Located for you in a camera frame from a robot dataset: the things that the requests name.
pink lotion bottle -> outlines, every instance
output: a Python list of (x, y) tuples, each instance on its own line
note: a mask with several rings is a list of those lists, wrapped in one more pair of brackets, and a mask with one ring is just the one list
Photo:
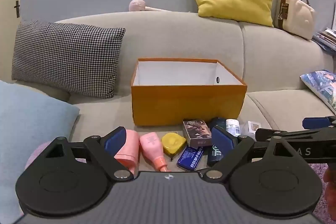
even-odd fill
[(143, 155), (148, 158), (161, 172), (169, 172), (167, 169), (167, 162), (163, 155), (163, 146), (161, 140), (155, 132), (142, 135), (140, 137), (140, 144)]

small suitcase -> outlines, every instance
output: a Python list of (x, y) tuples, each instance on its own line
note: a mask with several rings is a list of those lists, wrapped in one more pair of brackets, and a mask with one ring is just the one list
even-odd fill
[(302, 0), (278, 0), (274, 25), (278, 29), (312, 39), (315, 10)]

sofa backrest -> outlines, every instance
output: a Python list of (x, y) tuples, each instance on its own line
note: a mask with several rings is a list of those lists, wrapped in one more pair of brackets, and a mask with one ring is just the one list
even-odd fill
[(138, 58), (218, 59), (243, 78), (248, 91), (301, 89), (300, 75), (333, 71), (333, 59), (312, 42), (276, 28), (183, 12), (123, 12), (62, 20), (125, 27), (116, 94), (129, 94)]
[(115, 94), (129, 94), (138, 58), (218, 59), (243, 76), (243, 35), (238, 22), (206, 19), (183, 12), (123, 12), (93, 15), (60, 22), (124, 27)]
[(248, 91), (304, 89), (300, 75), (334, 71), (333, 58), (313, 41), (285, 31), (239, 22), (244, 39), (243, 79)]

pink plush toy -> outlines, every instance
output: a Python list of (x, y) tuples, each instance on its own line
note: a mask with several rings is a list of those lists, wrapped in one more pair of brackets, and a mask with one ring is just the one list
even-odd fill
[(136, 11), (168, 11), (168, 10), (162, 10), (162, 9), (158, 9), (158, 8), (147, 7), (144, 0), (132, 0), (131, 3), (128, 6), (128, 10), (130, 12), (136, 12)]
[[(26, 163), (25, 170), (27, 169), (27, 167), (28, 167), (29, 165), (31, 165), (31, 163), (37, 158), (37, 156), (38, 156), (39, 154), (41, 154), (41, 152), (42, 152), (44, 149), (46, 149), (47, 146), (50, 145), (50, 144), (51, 144), (51, 142), (46, 142), (46, 143), (41, 144), (38, 148), (35, 149), (35, 151), (30, 155), (30, 157), (29, 157), (29, 159), (28, 159), (28, 161), (27, 161), (27, 163)], [(86, 160), (85, 160), (85, 159), (76, 159), (76, 160), (78, 160), (78, 161), (80, 161), (80, 162), (84, 162), (84, 163), (86, 163)]]

gray sofa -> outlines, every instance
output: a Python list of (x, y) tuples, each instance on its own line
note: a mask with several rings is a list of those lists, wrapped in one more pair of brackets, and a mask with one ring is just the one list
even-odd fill
[[(248, 86), (238, 118), (241, 124), (256, 121), (264, 128), (297, 131), (303, 129), (301, 123), (305, 117), (333, 114), (300, 80), (303, 73), (333, 71), (332, 57), (314, 42), (279, 29), (181, 12), (111, 13), (60, 22), (126, 28), (114, 98), (90, 98), (33, 85), (79, 107), (72, 141), (82, 141), (90, 135), (103, 136), (118, 126), (140, 134), (156, 131), (161, 137), (172, 131), (182, 134), (181, 125), (134, 125), (130, 81), (137, 58), (141, 57), (208, 58), (223, 62)], [(177, 159), (178, 156), (170, 162), (167, 157), (170, 170), (180, 170)], [(203, 156), (198, 168), (205, 166)], [(153, 167), (141, 158), (139, 169), (153, 170)]]

